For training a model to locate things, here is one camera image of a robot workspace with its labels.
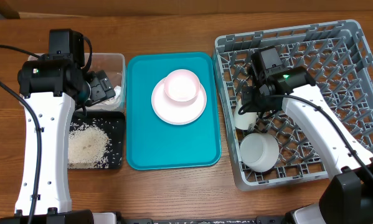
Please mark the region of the white napkin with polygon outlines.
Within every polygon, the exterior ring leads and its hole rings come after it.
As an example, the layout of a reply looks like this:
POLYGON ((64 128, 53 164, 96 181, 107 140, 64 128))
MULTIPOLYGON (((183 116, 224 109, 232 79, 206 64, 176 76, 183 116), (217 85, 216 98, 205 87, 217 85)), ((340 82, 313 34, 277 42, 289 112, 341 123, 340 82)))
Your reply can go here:
POLYGON ((98 103, 97 106, 115 106, 115 105, 120 104, 121 87, 120 86, 114 87, 114 91, 115 91, 114 97, 104 100, 101 103, 98 103))

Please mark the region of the white cup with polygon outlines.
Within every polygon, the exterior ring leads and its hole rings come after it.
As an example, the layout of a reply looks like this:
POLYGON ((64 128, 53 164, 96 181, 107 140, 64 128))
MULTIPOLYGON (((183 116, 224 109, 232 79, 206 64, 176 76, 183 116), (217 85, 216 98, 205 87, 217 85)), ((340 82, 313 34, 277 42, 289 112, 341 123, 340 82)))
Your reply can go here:
POLYGON ((234 125, 237 129, 248 130, 253 128, 257 122, 257 113, 248 112, 240 115, 238 111, 242 107, 242 100, 239 99, 234 110, 234 125))

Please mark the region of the grey metal bowl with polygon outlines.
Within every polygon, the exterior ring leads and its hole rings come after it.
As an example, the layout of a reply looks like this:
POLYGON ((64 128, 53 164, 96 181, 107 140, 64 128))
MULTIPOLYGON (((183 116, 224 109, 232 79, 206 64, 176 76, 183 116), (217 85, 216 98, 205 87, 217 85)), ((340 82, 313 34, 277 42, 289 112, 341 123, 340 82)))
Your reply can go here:
POLYGON ((266 172, 277 162, 280 150, 277 140, 267 133, 251 133, 240 143, 242 162, 255 172, 266 172))

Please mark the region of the white rice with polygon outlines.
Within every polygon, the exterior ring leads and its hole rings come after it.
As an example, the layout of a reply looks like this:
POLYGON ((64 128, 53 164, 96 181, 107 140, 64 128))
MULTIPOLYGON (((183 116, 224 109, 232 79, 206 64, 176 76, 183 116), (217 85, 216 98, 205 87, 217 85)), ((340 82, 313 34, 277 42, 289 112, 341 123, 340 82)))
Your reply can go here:
POLYGON ((96 124, 72 123, 68 137, 69 169, 117 169, 122 165, 119 143, 96 124))

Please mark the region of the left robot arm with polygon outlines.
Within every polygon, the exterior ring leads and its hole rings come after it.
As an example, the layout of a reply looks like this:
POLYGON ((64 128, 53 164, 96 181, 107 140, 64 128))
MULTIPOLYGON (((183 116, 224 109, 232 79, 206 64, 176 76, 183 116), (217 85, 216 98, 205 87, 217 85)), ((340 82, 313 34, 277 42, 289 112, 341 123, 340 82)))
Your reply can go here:
POLYGON ((113 98, 106 73, 90 71, 84 45, 72 29, 49 33, 49 51, 26 61, 18 72, 25 109, 26 145, 22 185, 14 215, 0 223, 93 223, 90 210, 72 210, 68 188, 68 135, 75 110, 113 98))

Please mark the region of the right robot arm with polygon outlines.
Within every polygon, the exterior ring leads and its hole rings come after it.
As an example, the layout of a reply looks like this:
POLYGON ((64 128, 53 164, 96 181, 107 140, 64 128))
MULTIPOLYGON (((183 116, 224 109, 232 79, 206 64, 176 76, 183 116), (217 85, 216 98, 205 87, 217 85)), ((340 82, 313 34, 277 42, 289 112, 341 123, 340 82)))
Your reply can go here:
POLYGON ((256 50, 244 89, 247 112, 283 111, 302 130, 328 173, 318 203, 285 214, 283 223, 373 223, 373 153, 345 128, 304 67, 286 68, 274 46, 256 50))

